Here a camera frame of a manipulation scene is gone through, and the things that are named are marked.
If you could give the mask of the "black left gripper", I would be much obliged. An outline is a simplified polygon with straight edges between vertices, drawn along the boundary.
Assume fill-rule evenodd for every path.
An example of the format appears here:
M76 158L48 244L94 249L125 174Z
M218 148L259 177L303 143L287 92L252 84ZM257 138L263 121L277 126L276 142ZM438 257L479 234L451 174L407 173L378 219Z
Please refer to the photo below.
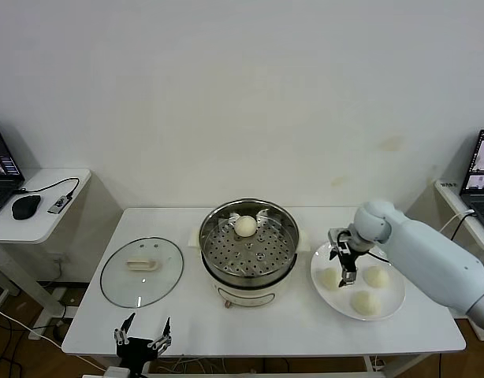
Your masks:
M128 337L135 313L126 318L120 328L114 329L117 356L121 359L119 367L130 372L142 372L144 366L158 357L158 350L166 350L172 343L170 318L167 318L162 335L155 339Z

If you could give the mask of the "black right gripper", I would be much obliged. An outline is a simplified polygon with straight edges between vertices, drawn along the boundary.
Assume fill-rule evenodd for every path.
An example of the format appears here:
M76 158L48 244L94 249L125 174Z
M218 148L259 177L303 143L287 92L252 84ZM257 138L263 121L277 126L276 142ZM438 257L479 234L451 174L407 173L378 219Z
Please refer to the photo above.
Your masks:
M331 246L329 249L329 260L339 258L342 272L341 280L338 287L353 285L356 281L357 266L356 260L363 255L362 252L353 250L346 242L339 242L337 246Z

